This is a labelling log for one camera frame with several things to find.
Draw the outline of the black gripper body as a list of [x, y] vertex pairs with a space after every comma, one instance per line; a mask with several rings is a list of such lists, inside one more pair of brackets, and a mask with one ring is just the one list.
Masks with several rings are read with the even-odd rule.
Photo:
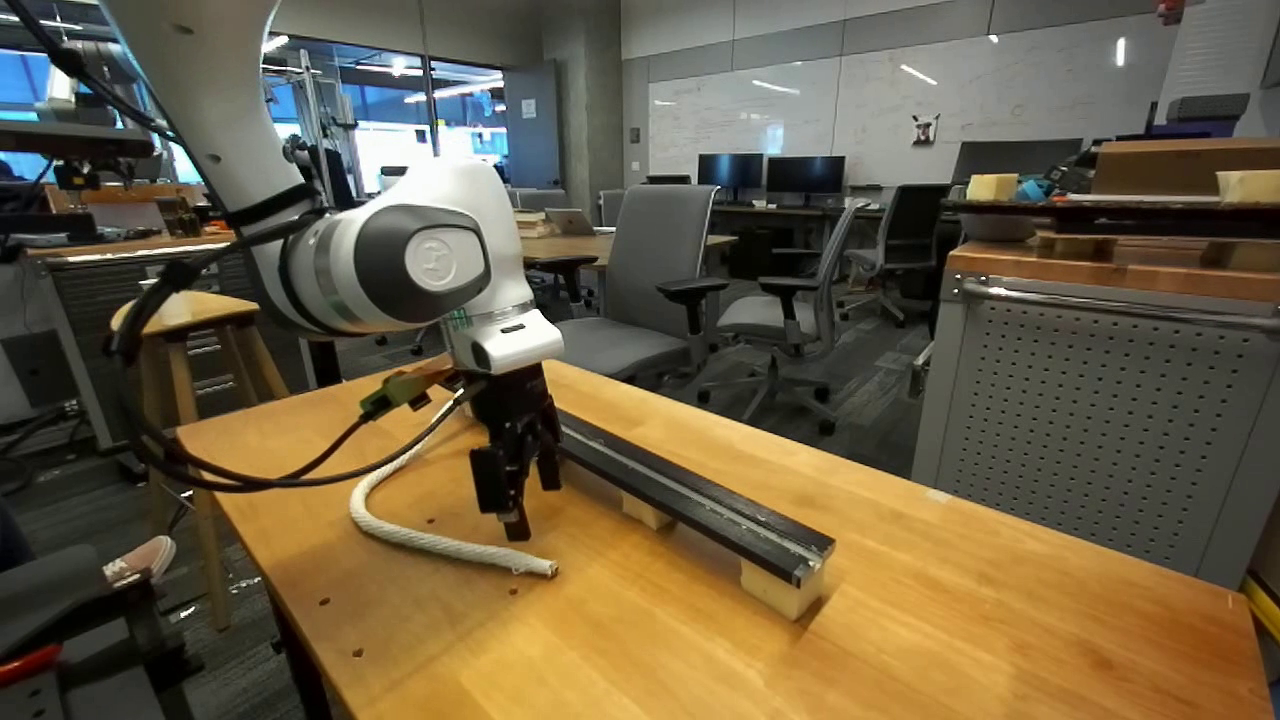
[[500, 470], [543, 461], [560, 445], [555, 400], [541, 366], [510, 377], [473, 377], [469, 410], [485, 424]]

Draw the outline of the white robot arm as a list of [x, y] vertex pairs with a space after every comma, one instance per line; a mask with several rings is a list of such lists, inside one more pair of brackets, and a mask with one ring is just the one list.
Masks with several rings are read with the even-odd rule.
[[211, 188], [263, 306], [303, 335], [387, 335], [438, 326], [473, 384], [490, 445], [473, 456], [478, 505], [530, 541], [526, 482], [543, 474], [555, 410], [541, 366], [563, 353], [535, 307], [505, 181], [485, 159], [420, 157], [331, 207], [284, 157], [263, 107], [263, 39], [281, 0], [106, 0], [146, 89]]

